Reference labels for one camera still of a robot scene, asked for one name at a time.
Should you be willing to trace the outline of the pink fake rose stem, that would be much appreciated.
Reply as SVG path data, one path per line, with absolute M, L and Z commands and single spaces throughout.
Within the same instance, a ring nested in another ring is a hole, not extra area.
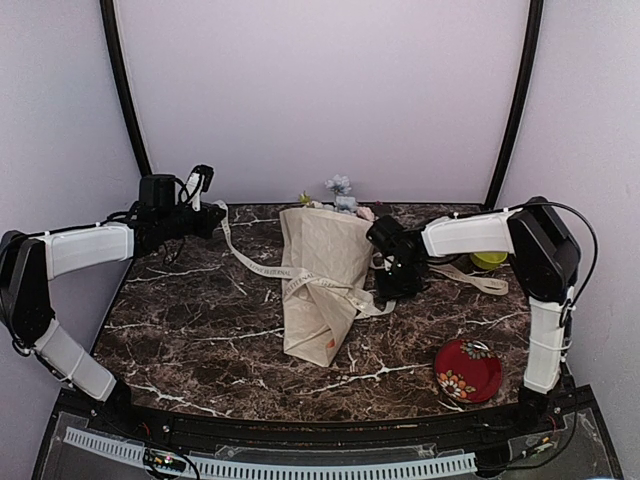
M 358 218 L 363 220 L 374 222 L 376 220 L 375 213 L 369 208 L 365 206 L 360 206 L 356 209 L 356 215 Z

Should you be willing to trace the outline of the white printed ribbon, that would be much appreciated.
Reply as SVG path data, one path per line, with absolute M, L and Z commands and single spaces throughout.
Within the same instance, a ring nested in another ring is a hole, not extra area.
M 282 289 L 283 301 L 287 301 L 295 293 L 298 293 L 303 286 L 311 285 L 325 289 L 333 294 L 337 294 L 339 297 L 346 300 L 358 312 L 356 319 L 382 316 L 389 314 L 394 310 L 396 300 L 385 300 L 385 308 L 380 310 L 374 304 L 373 294 L 363 290 L 356 284 L 331 279 L 326 275 L 321 275 L 314 270 L 309 270 L 304 267 L 288 265 L 268 267 L 254 262 L 232 245 L 227 205 L 223 201 L 217 201 L 215 205 L 226 210 L 226 218 L 221 222 L 221 225 L 227 245 L 231 252 L 252 272 L 264 277 L 284 280 Z M 471 284 L 484 293 L 498 296 L 506 295 L 508 293 L 508 285 L 506 281 L 490 278 L 475 278 L 462 273 L 450 263 L 431 264 L 431 267 L 437 273 L 443 274 L 444 276 L 456 281 Z

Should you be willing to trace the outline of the beige wrapping paper sheet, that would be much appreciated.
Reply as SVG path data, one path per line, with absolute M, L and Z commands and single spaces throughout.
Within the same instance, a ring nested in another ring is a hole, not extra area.
M 280 221 L 281 265 L 306 271 L 283 283 L 284 353 L 328 367 L 358 313 L 347 296 L 364 286 L 372 223 L 315 208 L 287 209 Z

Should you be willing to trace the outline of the blue fake flower stem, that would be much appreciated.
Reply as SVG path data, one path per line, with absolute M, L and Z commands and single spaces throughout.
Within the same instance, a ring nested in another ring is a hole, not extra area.
M 334 195 L 334 207 L 340 212 L 354 212 L 357 208 L 357 201 L 351 196 L 351 181 L 346 175 L 336 174 L 325 181 L 325 188 Z

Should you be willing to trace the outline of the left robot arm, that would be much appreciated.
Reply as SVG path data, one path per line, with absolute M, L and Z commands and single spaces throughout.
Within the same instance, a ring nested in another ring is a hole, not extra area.
M 2 235 L 1 322 L 13 348 L 104 404 L 101 417 L 120 436 L 141 427 L 140 412 L 127 403 L 130 389 L 93 357 L 79 322 L 64 317 L 106 312 L 117 279 L 134 260 L 162 252 L 172 263 L 180 253 L 170 244 L 210 238 L 224 217 L 220 207 L 202 198 L 213 178 L 207 165 L 195 166 L 187 180 L 147 175 L 133 204 L 103 220 Z

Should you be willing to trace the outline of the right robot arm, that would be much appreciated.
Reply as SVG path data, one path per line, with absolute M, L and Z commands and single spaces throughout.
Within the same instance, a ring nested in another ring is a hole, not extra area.
M 421 269 L 430 259 L 501 252 L 529 299 L 529 355 L 523 385 L 549 393 L 560 378 L 565 328 L 577 300 L 581 250 L 557 214 L 559 204 L 543 197 L 487 213 L 453 213 L 409 229 L 391 216 L 366 233 L 385 267 L 375 276 L 384 300 L 412 298 L 423 288 Z

